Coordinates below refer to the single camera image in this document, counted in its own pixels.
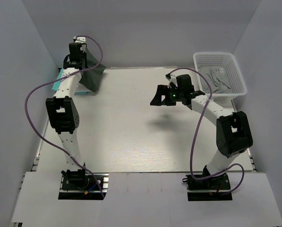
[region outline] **laundry basket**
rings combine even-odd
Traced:
[[[247,93],[247,88],[243,76],[239,70],[239,66],[231,53],[224,52],[199,52],[193,55],[194,65],[196,71],[199,68],[215,67],[219,70],[225,70],[231,88],[231,93],[226,94],[213,94],[212,99],[215,101],[232,100],[238,96],[243,96]],[[202,81],[200,76],[197,75],[199,89],[203,91]]]

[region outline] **gray cloth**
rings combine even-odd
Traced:
[[[98,61],[97,59],[88,51],[86,51],[87,66],[89,68],[95,66]],[[87,89],[97,92],[103,77],[103,72],[106,67],[102,64],[98,65],[95,69],[86,71],[83,73],[80,84],[83,84]]]
[[[201,67],[199,72],[208,80],[213,93],[231,93],[231,86],[227,74],[223,68]],[[201,78],[201,84],[205,93],[210,93],[206,82]]]

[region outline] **tabletop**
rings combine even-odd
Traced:
[[[188,172],[190,148],[200,114],[178,103],[150,106],[157,85],[168,84],[170,68],[106,69],[97,94],[74,96],[80,115],[77,138],[86,167],[93,172]],[[189,74],[195,90],[195,73]],[[231,102],[220,103],[234,111]],[[203,119],[195,146],[193,170],[202,171],[215,154],[215,126]],[[48,125],[46,139],[61,141]],[[43,142],[37,171],[61,171],[64,154]],[[253,170],[248,153],[235,160]]]

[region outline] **plastic basket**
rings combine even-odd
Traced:
[[[199,52],[193,55],[196,71],[202,66],[223,68],[226,71],[232,93],[213,94],[213,100],[232,100],[247,93],[246,84],[239,70],[239,66],[231,53]],[[197,75],[199,89],[203,91],[200,76]]]

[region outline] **perforated basket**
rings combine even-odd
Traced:
[[[230,86],[231,93],[213,94],[212,99],[216,100],[232,100],[238,96],[247,93],[247,88],[243,76],[239,70],[239,66],[231,53],[224,52],[199,52],[193,55],[196,70],[200,67],[216,67],[225,70]],[[200,76],[197,75],[199,89],[203,91]]]

